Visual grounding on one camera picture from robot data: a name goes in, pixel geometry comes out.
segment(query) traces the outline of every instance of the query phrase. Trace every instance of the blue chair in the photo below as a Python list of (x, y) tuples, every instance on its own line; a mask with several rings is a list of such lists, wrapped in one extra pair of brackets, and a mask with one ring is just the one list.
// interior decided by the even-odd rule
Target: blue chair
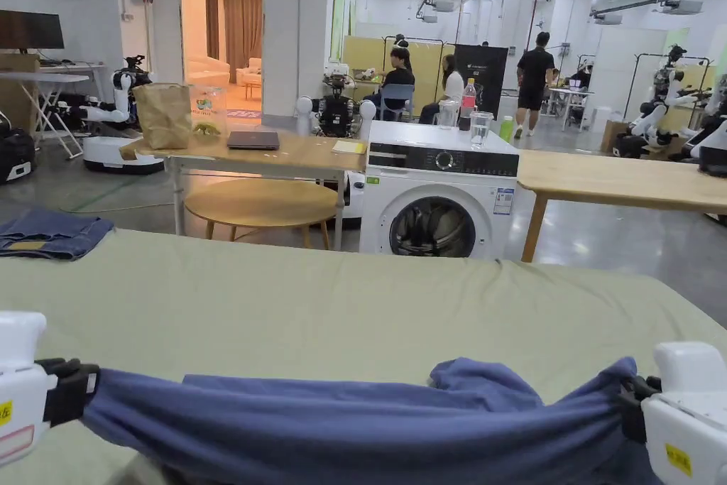
[[(410, 118), (414, 119), (414, 86), (401, 84), (389, 84), (380, 89), (381, 93), (381, 119), (384, 119), (384, 111), (394, 113), (394, 119), (398, 120), (399, 115), (405, 111), (410, 113)], [(386, 99), (408, 100), (408, 104), (404, 108), (392, 110), (387, 107)]]

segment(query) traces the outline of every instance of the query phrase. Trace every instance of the green bottle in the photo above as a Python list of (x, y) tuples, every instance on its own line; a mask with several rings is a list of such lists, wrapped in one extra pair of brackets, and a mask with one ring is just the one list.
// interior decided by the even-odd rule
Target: green bottle
[(505, 116), (503, 123), (501, 124), (501, 132), (499, 132), (499, 138), (503, 139), (506, 143), (509, 143), (513, 137), (513, 129), (515, 128), (515, 121), (512, 116)]

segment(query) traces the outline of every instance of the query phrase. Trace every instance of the notepad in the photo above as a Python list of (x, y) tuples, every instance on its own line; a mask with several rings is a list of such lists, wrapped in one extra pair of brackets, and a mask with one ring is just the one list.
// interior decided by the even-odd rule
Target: notepad
[(333, 147), (334, 152), (340, 153), (366, 153), (366, 145), (363, 143), (347, 143), (346, 141), (338, 141)]

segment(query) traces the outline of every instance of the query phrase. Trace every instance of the washing machine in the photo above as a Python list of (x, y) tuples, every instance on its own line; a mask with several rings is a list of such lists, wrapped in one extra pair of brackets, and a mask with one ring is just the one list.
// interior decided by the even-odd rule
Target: washing machine
[(494, 133), (374, 121), (366, 156), (359, 251), (405, 256), (503, 257), (517, 193), (519, 152)]

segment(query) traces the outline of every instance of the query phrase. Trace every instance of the laptop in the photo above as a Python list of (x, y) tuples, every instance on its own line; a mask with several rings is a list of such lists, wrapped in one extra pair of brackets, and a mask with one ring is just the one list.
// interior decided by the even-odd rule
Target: laptop
[(232, 131), (228, 139), (231, 150), (278, 150), (280, 139), (276, 131)]

